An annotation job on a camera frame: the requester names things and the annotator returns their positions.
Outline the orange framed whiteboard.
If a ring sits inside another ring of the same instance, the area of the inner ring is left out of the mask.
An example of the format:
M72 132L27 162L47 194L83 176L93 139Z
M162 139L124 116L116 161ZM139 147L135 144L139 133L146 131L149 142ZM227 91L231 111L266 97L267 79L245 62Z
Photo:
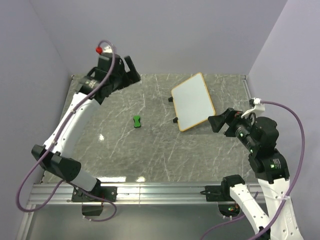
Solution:
M191 76L171 90L178 128L185 132L214 116L216 110L202 73Z

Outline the green whiteboard eraser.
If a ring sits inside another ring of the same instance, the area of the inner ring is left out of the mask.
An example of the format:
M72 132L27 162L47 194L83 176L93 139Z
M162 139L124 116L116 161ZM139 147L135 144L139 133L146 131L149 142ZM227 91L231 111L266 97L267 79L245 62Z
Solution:
M141 125L141 117L139 115L135 115L133 117L133 127L134 128L140 128L142 125Z

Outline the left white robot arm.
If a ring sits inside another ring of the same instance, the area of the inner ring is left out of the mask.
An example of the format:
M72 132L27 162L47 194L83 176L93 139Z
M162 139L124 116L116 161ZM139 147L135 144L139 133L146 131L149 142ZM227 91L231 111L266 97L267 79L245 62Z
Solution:
M83 190L89 201L102 197L101 181L85 171L82 164L72 159L73 149L97 108L113 92L141 80L130 56L121 58L111 50L96 48L97 66L81 78L71 103L57 128L43 145L34 145L31 154L42 160L47 172Z

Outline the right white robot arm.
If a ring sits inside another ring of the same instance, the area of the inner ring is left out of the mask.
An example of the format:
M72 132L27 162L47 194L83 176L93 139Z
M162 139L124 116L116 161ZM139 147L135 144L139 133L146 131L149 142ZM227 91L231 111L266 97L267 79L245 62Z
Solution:
M217 133L224 125L226 137L237 138L248 150L248 161L261 187L267 212L264 212L248 189L244 179L236 174L226 176L219 186L207 185L201 192L207 202L234 202L226 217L234 223L247 218L254 230L253 240L301 240L291 199L301 172L305 153L305 133L298 115L283 104L278 106L289 111L296 119L301 133L301 153L293 179L285 157L277 150L279 131L277 123L261 114L270 101L252 98L251 108L245 112L228 108L222 114L208 117L212 131Z

